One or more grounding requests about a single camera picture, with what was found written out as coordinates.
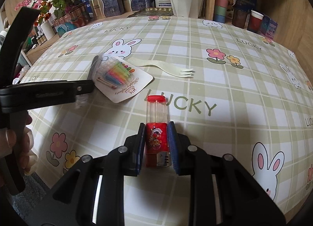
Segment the left hand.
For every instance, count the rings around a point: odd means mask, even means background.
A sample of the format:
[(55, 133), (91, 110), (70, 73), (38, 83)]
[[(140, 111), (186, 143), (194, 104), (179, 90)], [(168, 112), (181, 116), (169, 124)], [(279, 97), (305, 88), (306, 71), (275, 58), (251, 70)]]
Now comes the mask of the left hand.
[(1, 158), (9, 155), (15, 144), (20, 146), (19, 165), (22, 169), (30, 171), (32, 167), (30, 152), (33, 147), (33, 137), (31, 130), (26, 126), (32, 123), (32, 117), (27, 115), (23, 135), (20, 141), (17, 140), (16, 133), (7, 128), (1, 129)]

